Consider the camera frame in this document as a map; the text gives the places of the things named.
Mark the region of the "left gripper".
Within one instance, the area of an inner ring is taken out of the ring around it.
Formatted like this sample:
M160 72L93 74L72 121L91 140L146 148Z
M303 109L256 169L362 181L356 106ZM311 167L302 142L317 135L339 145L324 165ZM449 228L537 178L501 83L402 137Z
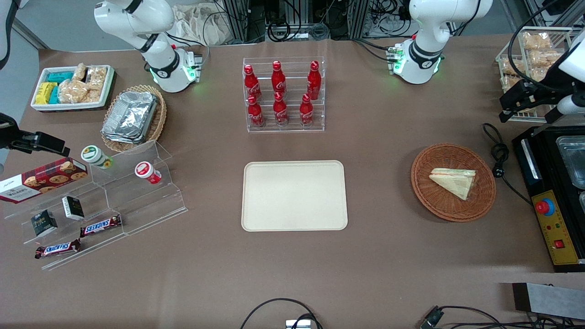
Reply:
M584 44L578 43L548 69L545 78L537 84L537 89L533 83L517 82L506 91L499 99L502 108L499 120L501 123L545 123L549 105L538 104L533 98L560 99L575 91L583 91L584 83Z

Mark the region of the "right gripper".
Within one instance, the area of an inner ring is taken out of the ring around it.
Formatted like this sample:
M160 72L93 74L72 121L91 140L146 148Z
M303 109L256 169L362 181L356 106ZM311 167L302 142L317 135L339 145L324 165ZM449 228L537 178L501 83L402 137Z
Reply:
M63 157L68 157L70 149L65 141L47 133L21 133L15 119L0 113L0 148L18 150L24 153L41 149Z

